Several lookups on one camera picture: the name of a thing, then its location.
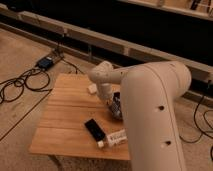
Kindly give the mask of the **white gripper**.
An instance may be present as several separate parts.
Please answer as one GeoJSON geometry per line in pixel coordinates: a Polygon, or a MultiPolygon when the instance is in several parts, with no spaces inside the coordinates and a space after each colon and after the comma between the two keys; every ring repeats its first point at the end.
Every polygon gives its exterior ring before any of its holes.
{"type": "Polygon", "coordinates": [[[98,84],[97,96],[104,103],[111,101],[113,98],[113,91],[111,85],[109,83],[98,84]]]}

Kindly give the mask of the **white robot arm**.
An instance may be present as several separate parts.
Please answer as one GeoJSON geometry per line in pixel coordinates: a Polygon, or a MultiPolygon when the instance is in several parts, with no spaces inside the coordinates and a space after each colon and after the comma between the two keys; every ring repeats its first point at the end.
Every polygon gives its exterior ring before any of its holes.
{"type": "Polygon", "coordinates": [[[103,100],[110,98],[113,84],[120,86],[132,171],[186,171],[174,112],[174,100],[191,84],[186,65],[163,61],[115,69],[104,61],[88,78],[103,100]]]}

